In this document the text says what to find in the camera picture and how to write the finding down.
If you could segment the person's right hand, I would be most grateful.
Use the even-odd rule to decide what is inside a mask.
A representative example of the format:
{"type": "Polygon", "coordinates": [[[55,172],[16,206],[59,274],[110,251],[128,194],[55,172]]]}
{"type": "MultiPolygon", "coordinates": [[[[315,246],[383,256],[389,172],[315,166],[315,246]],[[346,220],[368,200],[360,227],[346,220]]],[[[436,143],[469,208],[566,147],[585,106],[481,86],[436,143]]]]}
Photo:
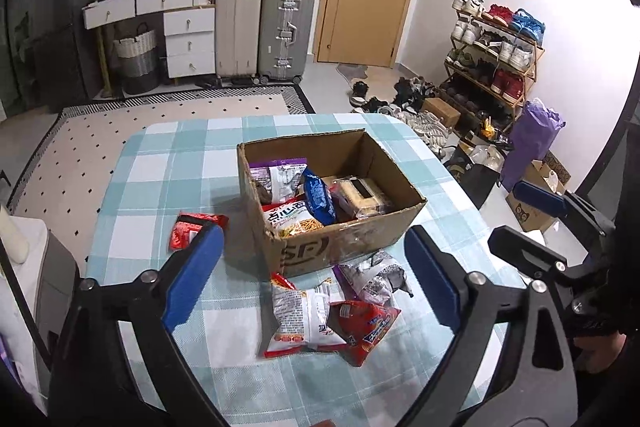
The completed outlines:
{"type": "Polygon", "coordinates": [[[576,365],[591,374],[601,373],[616,361],[625,343],[626,336],[621,333],[576,337],[574,345],[580,350],[576,365]]]}

